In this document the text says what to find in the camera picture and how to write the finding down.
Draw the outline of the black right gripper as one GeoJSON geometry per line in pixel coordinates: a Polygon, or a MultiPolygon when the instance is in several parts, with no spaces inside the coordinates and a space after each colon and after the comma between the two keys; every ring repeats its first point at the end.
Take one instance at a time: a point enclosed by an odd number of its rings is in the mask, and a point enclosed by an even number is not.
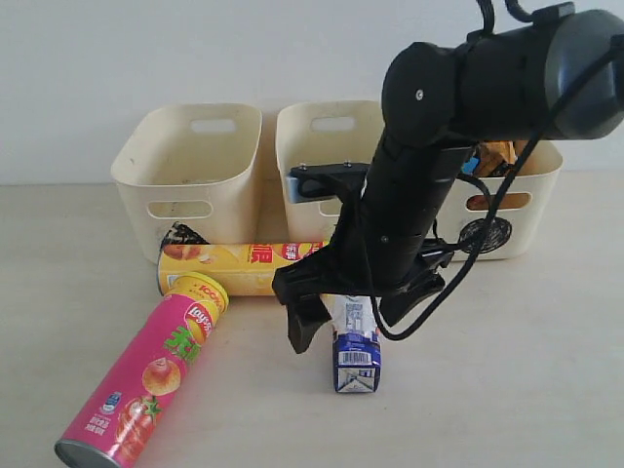
{"type": "Polygon", "coordinates": [[[285,302],[288,339],[305,353],[317,331],[332,320],[326,293],[375,295],[389,327],[445,287],[439,267],[449,264],[448,244],[427,237],[446,200],[448,184],[409,184],[398,192],[383,187],[342,202],[330,242],[276,270],[272,288],[285,302]]]}

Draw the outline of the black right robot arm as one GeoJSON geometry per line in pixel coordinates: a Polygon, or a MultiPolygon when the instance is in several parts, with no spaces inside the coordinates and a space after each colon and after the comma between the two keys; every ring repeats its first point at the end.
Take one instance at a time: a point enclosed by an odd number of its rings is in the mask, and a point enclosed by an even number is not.
{"type": "Polygon", "coordinates": [[[328,244],[279,268],[272,288],[288,313],[288,337],[305,352],[330,319],[326,294],[367,297],[381,333],[403,340],[416,319],[393,332],[416,305],[429,317],[467,276],[501,202],[542,140],[591,140],[623,119],[623,22],[570,2],[528,12],[506,8],[520,27],[484,25],[455,48],[415,42],[383,81],[384,127],[371,161],[297,166],[298,202],[336,197],[342,207],[328,244]],[[489,200],[481,228],[450,244],[429,231],[463,166],[487,141],[521,140],[525,149],[489,200]]]}

